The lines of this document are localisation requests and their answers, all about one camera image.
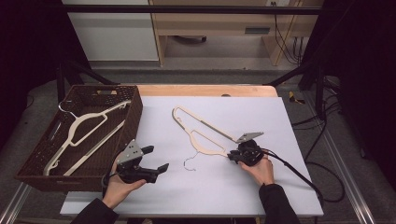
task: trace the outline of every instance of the black cable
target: black cable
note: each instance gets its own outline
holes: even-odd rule
[[[30,97],[30,98],[32,98],[32,102],[30,102],[30,104],[27,105],[27,106],[25,107],[25,109],[29,108],[29,107],[35,102],[35,97],[34,97],[33,95],[27,95],[27,96]]]
[[[338,97],[338,93],[336,93],[336,94],[333,94],[333,95],[330,95],[330,96],[328,96],[325,100],[324,100],[324,102],[327,102],[328,100],[330,100],[331,98],[333,98],[333,97]]]
[[[314,150],[315,146],[317,145],[317,142],[319,141],[320,137],[323,135],[324,130],[326,129],[326,125],[327,125],[327,120],[324,120],[324,126],[322,128],[322,130],[320,131],[320,134],[318,135],[317,139],[315,139],[314,144],[312,145],[311,148],[309,148],[308,153],[306,153],[304,161],[306,162],[308,160],[309,155],[311,154],[311,152]]]
[[[318,126],[321,126],[323,124],[323,122],[321,122],[320,124],[317,124],[317,125],[315,125],[315,126],[311,126],[311,127],[308,127],[308,128],[293,128],[293,130],[295,130],[295,131],[300,131],[300,130],[312,130],[312,129],[315,129],[316,127],[318,127]]]
[[[304,57],[304,55],[303,55],[303,43],[304,43],[304,37],[302,36],[302,37],[300,37],[300,50],[298,52],[299,59],[300,59],[299,64],[301,64],[301,62],[303,61],[303,57]]]
[[[338,182],[340,183],[341,189],[342,189],[341,196],[339,198],[337,198],[337,199],[325,199],[325,198],[323,198],[324,202],[326,202],[326,203],[339,203],[339,202],[343,201],[343,199],[345,198],[345,195],[346,195],[346,187],[345,187],[343,181],[341,180],[341,178],[335,172],[331,171],[326,166],[321,165],[321,164],[316,163],[316,162],[307,161],[305,164],[306,165],[316,165],[316,166],[324,169],[325,171],[327,171],[330,174],[332,174],[335,178],[337,178]]]
[[[326,109],[324,110],[324,112],[326,112],[326,111],[332,109],[334,106],[336,106],[336,105],[338,105],[338,104],[339,104],[339,103],[334,103],[334,104],[330,105],[328,108],[326,108]],[[299,121],[299,122],[292,123],[291,126],[294,127],[294,126],[298,126],[298,125],[301,125],[301,124],[305,124],[305,123],[310,122],[310,121],[313,121],[313,120],[315,120],[315,119],[317,119],[317,118],[318,118],[318,115],[315,115],[315,116],[312,117],[312,118],[309,118],[309,119],[305,119],[305,120],[302,120],[302,121]]]
[[[294,41],[293,41],[293,57],[298,62],[298,55],[296,53],[296,47],[297,47],[297,36],[294,37]]]
[[[274,15],[274,18],[275,18],[275,41],[276,41],[277,45],[280,47],[280,49],[282,50],[282,52],[283,52],[283,54],[285,55],[285,57],[286,57],[286,59],[288,60],[288,62],[289,62],[289,63],[292,63],[292,64],[297,64],[296,61],[295,61],[295,59],[292,58],[292,56],[291,56],[291,54],[290,54],[290,52],[289,52],[288,46],[286,45],[286,42],[285,42],[285,40],[283,39],[282,34],[280,33],[279,29],[277,28],[276,14]],[[288,55],[285,53],[285,50],[283,50],[282,46],[279,44],[279,41],[277,40],[277,34],[276,34],[276,33],[279,33],[280,38],[281,38],[281,40],[282,40],[282,42],[283,42],[283,45],[285,46],[286,52],[289,54],[289,57],[291,57],[291,58],[294,60],[294,62],[291,62],[291,61],[290,61]]]
[[[309,187],[311,187],[318,195],[318,199],[319,199],[319,203],[320,206],[323,207],[323,194],[320,192],[320,190],[318,189],[317,186],[315,186],[310,180],[308,180],[307,178],[305,178],[305,176],[303,176],[300,172],[298,172],[292,165],[290,165],[288,162],[282,160],[280,157],[278,157],[275,153],[273,153],[270,150],[267,150],[265,148],[261,148],[261,150],[263,151],[263,153],[267,154],[268,156],[274,157],[275,159],[283,162],[283,164],[288,167],[291,171],[293,171],[298,177],[300,177],[307,185],[309,185]]]
[[[340,108],[337,107],[337,108],[335,108],[334,110],[329,111],[329,112],[327,113],[327,116],[329,116],[330,114],[334,113],[335,111],[340,111]]]
[[[324,87],[326,87],[326,88],[329,88],[329,89],[331,89],[332,91],[334,91],[334,92],[340,92],[341,91],[341,89],[340,89],[340,87],[339,86],[334,86],[331,82],[330,82],[330,80],[329,79],[327,79],[327,77],[325,76],[324,78]]]
[[[323,87],[324,87],[324,90],[328,91],[331,94],[334,94],[335,92],[337,92],[337,93],[341,92],[340,88],[331,86],[330,84],[328,84],[326,82],[323,83]]]

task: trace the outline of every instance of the electrical outlet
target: electrical outlet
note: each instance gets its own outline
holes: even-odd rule
[[[290,0],[267,0],[266,7],[287,7]]]

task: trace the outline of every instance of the white tabletop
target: white tabletop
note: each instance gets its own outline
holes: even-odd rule
[[[154,151],[143,157],[141,166],[156,169],[169,163],[168,171],[159,175],[155,184],[146,184],[133,191],[115,212],[122,217],[257,217],[264,216],[259,187],[233,161],[216,155],[196,154],[189,136],[172,118],[172,109],[181,105],[222,129],[239,137],[243,133],[264,132],[255,138],[259,146],[273,150],[302,175],[310,179],[304,165],[288,114],[278,97],[174,97],[144,96],[143,115],[136,137],[139,146],[153,145]],[[188,116],[178,113],[189,125],[227,148],[237,144],[204,125],[187,122]],[[212,147],[203,138],[205,147]],[[297,216],[322,216],[316,193],[280,161],[272,159],[276,183],[285,190]],[[62,215],[75,216],[100,192],[69,192]]]

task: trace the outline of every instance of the aluminum rail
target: aluminum rail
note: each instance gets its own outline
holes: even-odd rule
[[[233,6],[145,6],[145,5],[45,5],[47,9],[84,13],[193,13],[333,15],[342,10],[322,7],[233,7]]]
[[[24,183],[20,183],[20,186],[14,194],[14,197],[12,197],[6,210],[4,210],[0,216],[1,224],[14,223],[31,189],[32,187]]]
[[[314,108],[314,100],[311,94],[307,94],[303,91],[304,98],[307,101],[309,108],[313,114],[316,114]],[[325,141],[325,145],[327,151],[329,152],[329,156],[332,160],[332,164],[334,168],[344,182],[346,187],[346,195],[348,196],[350,203],[352,204],[353,209],[355,210],[356,216],[358,217],[361,224],[375,224],[374,217],[368,207],[366,201],[364,200],[361,191],[359,190],[358,185],[353,178],[352,173],[350,173],[347,165],[345,164],[343,158],[341,157],[337,146],[335,145],[334,141],[332,140],[332,136],[330,135],[328,130],[324,130],[323,138]]]

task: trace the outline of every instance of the person's hand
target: person's hand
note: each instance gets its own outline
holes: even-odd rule
[[[115,171],[116,169],[117,160],[114,161],[111,170]],[[135,189],[139,189],[144,184],[146,184],[146,180],[144,179],[138,180],[132,184],[126,184],[118,175],[113,175],[108,181],[106,195],[102,202],[107,205],[107,207],[114,209],[128,196],[129,193]]]
[[[247,166],[241,161],[239,161],[238,164],[243,170],[253,176],[259,186],[275,183],[273,164],[268,160],[267,154],[264,154],[262,159],[254,166]]]

